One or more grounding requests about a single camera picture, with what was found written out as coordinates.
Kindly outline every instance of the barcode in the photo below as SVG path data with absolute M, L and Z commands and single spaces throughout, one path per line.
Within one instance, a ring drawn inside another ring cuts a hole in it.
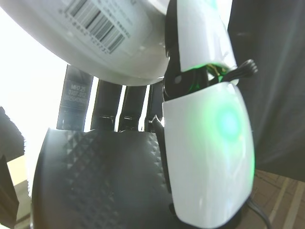
M 94 36 L 112 53 L 125 37 L 91 0 L 74 0 L 67 7 L 70 14 L 81 26 Z

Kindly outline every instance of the glowing green led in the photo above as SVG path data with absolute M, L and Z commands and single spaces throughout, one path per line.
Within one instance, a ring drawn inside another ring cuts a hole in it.
M 241 121 L 234 107 L 224 107 L 217 114 L 217 127 L 221 136 L 227 140 L 236 140 L 241 133 Z

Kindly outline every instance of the white plastic casing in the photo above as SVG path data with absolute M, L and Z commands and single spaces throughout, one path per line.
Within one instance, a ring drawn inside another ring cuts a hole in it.
M 177 18 L 182 72 L 207 64 L 236 68 L 230 38 L 216 6 L 206 0 L 177 0 Z
M 163 103 L 165 144 L 178 218 L 216 228 L 249 197 L 254 145 L 238 88 L 218 83 Z
M 0 0 L 0 7 L 50 51 L 102 80 L 137 86 L 164 76 L 165 17 L 148 0 Z M 94 18 L 114 26 L 102 42 L 111 27 L 97 35 L 96 24 L 86 28 Z

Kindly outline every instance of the robotic hand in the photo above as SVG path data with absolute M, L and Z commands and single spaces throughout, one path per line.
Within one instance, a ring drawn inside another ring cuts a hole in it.
M 164 76 L 164 139 L 176 214 L 199 228 L 229 221 L 250 196 L 254 145 L 230 39 L 208 0 L 0 0 L 30 35 L 102 80 Z

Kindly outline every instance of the barcode label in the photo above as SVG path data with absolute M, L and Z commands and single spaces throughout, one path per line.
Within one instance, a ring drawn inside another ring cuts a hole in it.
M 74 0 L 65 12 L 108 49 L 109 53 L 116 50 L 125 39 L 91 0 Z

